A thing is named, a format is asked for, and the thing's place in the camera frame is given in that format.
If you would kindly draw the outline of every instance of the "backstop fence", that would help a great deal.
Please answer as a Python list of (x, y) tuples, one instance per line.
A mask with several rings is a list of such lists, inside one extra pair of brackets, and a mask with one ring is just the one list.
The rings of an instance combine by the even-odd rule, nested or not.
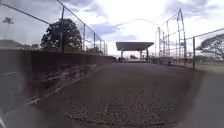
[(187, 45), (185, 40), (185, 30), (183, 15), (179, 9), (172, 17), (164, 22), (156, 31), (156, 42), (159, 42), (157, 56), (176, 59), (187, 57)]
[(224, 28), (186, 38), (181, 9), (158, 27), (156, 43), (157, 58), (170, 58), (174, 65), (224, 72)]
[[(23, 50), (43, 50), (40, 46), (44, 34), (52, 27), (52, 24), (59, 22), (56, 34), (59, 40), (55, 39), (51, 48), (45, 49), (58, 52), (89, 52), (95, 48), (99, 53), (106, 54), (106, 43), (101, 37), (85, 24), (74, 12), (77, 9), (71, 4), (62, 3), (59, 0), (31, 1), (31, 3), (13, 2), (8, 0), (0, 1), (0, 48), (1, 49), (23, 49)], [(70, 19), (78, 30), (76, 35), (65, 30), (65, 20)], [(66, 40), (74, 39), (79, 43), (79, 48), (74, 48), (76, 43), (66, 46)]]

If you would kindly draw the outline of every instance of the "green tree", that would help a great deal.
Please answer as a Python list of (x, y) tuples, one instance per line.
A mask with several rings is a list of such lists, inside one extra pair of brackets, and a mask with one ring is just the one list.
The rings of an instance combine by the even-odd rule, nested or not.
[(224, 34), (204, 40), (196, 50), (201, 50), (202, 53), (213, 53), (224, 59)]
[(43, 49), (59, 49), (61, 47), (61, 32), (64, 50), (79, 51), (82, 49), (82, 37), (76, 24), (71, 19), (60, 19), (50, 24), (41, 40)]

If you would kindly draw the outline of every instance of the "concrete wall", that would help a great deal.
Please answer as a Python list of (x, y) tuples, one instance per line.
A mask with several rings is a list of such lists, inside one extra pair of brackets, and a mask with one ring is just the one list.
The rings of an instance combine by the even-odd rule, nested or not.
[(12, 109), (114, 61), (114, 57), (85, 53), (0, 50), (0, 109)]

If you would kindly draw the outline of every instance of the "pavement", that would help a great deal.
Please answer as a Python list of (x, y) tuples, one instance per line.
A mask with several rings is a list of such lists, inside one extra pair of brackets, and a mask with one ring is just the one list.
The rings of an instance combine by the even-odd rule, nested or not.
[(180, 128), (224, 127), (224, 75), (205, 73), (200, 90)]
[(115, 63), (0, 114), (0, 123), (7, 128), (171, 128), (190, 111), (184, 106), (193, 100), (185, 101), (197, 96), (203, 75), (175, 66)]

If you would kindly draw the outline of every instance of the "metal pole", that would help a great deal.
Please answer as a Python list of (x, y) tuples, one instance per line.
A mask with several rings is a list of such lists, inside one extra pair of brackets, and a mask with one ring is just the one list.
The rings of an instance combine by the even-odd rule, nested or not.
[(180, 44), (180, 26), (179, 26), (179, 21), (177, 20), (177, 25), (178, 25), (178, 36), (179, 36), (179, 64), (180, 64), (180, 57), (181, 57), (181, 44)]
[(95, 46), (96, 46), (96, 42), (95, 42), (95, 41), (96, 41), (96, 34), (95, 34), (95, 32), (94, 32), (94, 37), (93, 37), (93, 39), (94, 39), (94, 44), (93, 44), (93, 45), (94, 45), (94, 48), (95, 48)]
[(60, 35), (60, 43), (61, 43), (61, 52), (64, 53), (64, 43), (63, 42), (63, 31), (64, 31), (64, 11), (65, 7), (62, 8), (62, 14), (61, 14), (61, 35)]
[(193, 37), (193, 69), (195, 69), (195, 37)]
[(83, 41), (82, 41), (82, 47), (83, 47), (83, 50), (85, 51), (85, 41), (86, 41), (86, 24), (84, 24), (84, 30), (83, 30)]
[(101, 39), (100, 39), (100, 51), (101, 51)]
[(164, 32), (163, 32), (163, 56), (165, 56), (165, 38), (164, 38)]
[(160, 50), (161, 50), (161, 40), (160, 40), (160, 27), (159, 27), (159, 56), (160, 56)]
[(186, 43), (186, 38), (185, 38), (185, 30), (184, 30), (184, 19), (183, 19), (183, 14), (182, 11), (180, 9), (180, 16), (181, 16), (181, 21), (182, 21), (182, 25), (183, 25), (183, 36), (184, 36), (184, 58), (187, 58), (187, 43)]
[(106, 43), (105, 43), (105, 41), (104, 41), (104, 49), (103, 49), (103, 51), (104, 51), (104, 54), (106, 54)]
[(169, 23), (168, 23), (168, 21), (167, 21), (167, 34), (168, 34), (168, 36), (167, 36), (168, 49), (170, 49), (170, 32), (169, 32)]

